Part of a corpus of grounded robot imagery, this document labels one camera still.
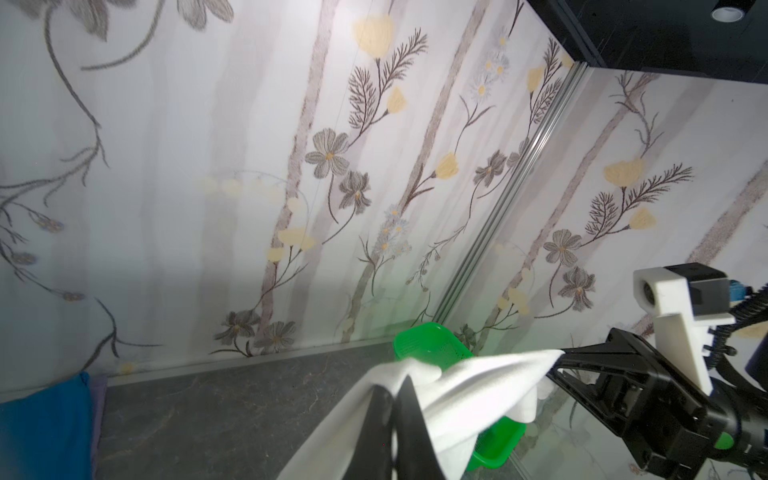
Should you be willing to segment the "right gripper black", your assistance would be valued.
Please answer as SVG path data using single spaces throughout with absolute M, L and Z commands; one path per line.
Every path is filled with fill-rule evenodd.
M 557 384 L 596 373 L 598 413 L 638 466 L 664 479 L 694 479 L 709 460 L 744 465 L 744 414 L 736 390 L 716 379 L 704 395 L 659 375 L 653 347 L 612 328 L 603 343 L 567 348 L 547 373 Z

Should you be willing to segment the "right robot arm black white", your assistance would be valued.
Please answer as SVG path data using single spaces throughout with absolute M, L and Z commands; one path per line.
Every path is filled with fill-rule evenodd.
M 728 337 L 767 319 L 761 288 L 730 310 L 736 322 L 715 331 L 720 354 L 704 393 L 640 336 L 613 328 L 605 342 L 571 348 L 547 377 L 620 438 L 638 467 L 664 479 L 693 479 L 709 461 L 767 476 L 767 346 L 744 373 L 726 358 Z

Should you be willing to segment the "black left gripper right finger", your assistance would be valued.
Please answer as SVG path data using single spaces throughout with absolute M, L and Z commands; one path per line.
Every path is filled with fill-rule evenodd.
M 410 376 L 404 379 L 395 399 L 394 431 L 397 438 L 394 469 L 398 479 L 445 478 Z

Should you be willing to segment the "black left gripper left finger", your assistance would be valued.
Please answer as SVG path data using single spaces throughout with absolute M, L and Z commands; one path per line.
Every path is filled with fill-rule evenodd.
M 390 480 L 393 473 L 394 398 L 375 386 L 343 480 Z

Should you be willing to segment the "white t-shirt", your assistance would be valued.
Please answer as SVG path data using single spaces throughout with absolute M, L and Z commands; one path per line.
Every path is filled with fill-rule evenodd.
M 535 419 L 537 389 L 562 356 L 558 349 L 472 357 L 447 370 L 408 358 L 370 369 L 292 456 L 282 479 L 340 479 L 353 459 L 376 390 L 396 396 L 411 380 L 441 473 L 458 479 L 479 434 L 507 417 Z

